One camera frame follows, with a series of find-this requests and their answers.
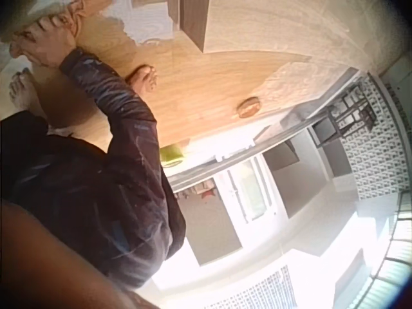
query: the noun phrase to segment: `hand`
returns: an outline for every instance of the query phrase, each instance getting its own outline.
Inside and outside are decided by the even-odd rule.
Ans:
[[[73,34],[58,16],[43,17],[27,27],[24,33],[14,38],[23,54],[30,61],[50,68],[58,68],[76,48]]]

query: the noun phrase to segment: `long sleeve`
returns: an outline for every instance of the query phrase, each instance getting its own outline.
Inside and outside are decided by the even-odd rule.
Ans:
[[[120,214],[111,222],[114,232],[105,230],[115,250],[101,270],[134,289],[160,268],[173,241],[156,120],[126,82],[94,55],[77,48],[60,69],[108,116],[113,139],[103,172],[113,183],[113,204]]]

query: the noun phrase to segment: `green object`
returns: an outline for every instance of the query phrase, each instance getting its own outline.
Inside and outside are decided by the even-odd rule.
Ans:
[[[184,158],[180,147],[175,144],[160,148],[160,162],[164,168],[179,165]]]

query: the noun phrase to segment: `dark jacket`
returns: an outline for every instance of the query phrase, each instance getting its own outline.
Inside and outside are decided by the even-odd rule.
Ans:
[[[156,120],[94,55],[77,48],[60,69],[108,116],[108,153],[83,140],[46,135],[43,119],[18,113],[1,122],[2,197],[31,212],[110,279],[137,288],[185,237],[160,165]]]

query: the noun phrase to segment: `bare foot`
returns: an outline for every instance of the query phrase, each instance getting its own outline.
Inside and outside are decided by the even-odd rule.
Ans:
[[[33,85],[32,75],[27,68],[12,77],[9,88],[10,98],[19,111],[32,110],[39,106],[39,97]]]
[[[135,93],[144,99],[146,93],[155,90],[157,85],[157,72],[152,66],[141,66],[129,78],[128,83]]]

